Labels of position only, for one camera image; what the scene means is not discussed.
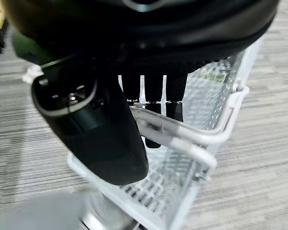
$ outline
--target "striped carpet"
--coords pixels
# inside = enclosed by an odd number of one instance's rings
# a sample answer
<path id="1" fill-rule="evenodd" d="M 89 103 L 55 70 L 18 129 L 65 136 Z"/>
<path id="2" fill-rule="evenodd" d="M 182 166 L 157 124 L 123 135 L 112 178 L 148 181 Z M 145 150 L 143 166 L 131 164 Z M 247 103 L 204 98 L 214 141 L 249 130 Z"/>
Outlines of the striped carpet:
<path id="1" fill-rule="evenodd" d="M 0 55 L 0 213 L 15 203 L 86 186 L 33 108 L 11 33 Z M 288 0 L 264 37 L 232 138 L 194 202 L 187 230 L 288 230 Z"/>

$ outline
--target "black plastic part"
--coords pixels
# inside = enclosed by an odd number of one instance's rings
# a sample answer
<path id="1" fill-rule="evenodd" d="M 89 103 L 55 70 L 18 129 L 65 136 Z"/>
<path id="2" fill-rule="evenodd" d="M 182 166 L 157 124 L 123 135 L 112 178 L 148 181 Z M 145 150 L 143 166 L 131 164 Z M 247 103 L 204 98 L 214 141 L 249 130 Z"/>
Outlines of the black plastic part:
<path id="1" fill-rule="evenodd" d="M 160 102 L 162 97 L 163 75 L 145 74 L 145 99 L 147 102 Z"/>
<path id="2" fill-rule="evenodd" d="M 161 114 L 161 104 L 159 103 L 149 103 L 149 104 L 147 103 L 146 109 L 153 111 L 155 113 Z M 145 139 L 145 144 L 150 149 L 158 149 L 161 147 L 160 144 L 155 143 L 154 141 L 149 140 L 149 139 Z"/>
<path id="3" fill-rule="evenodd" d="M 43 97 L 36 93 L 41 90 L 39 79 L 32 85 L 36 108 L 88 169 L 116 185 L 134 183 L 146 177 L 145 147 L 117 76 L 116 79 L 97 77 L 98 87 L 93 99 L 74 112 L 70 112 L 72 107 L 66 103 L 68 112 L 60 115 L 49 115 L 39 103 Z"/>
<path id="4" fill-rule="evenodd" d="M 182 102 L 166 103 L 167 117 L 183 122 Z"/>
<path id="5" fill-rule="evenodd" d="M 187 77 L 187 74 L 167 75 L 167 101 L 182 101 L 186 89 Z"/>

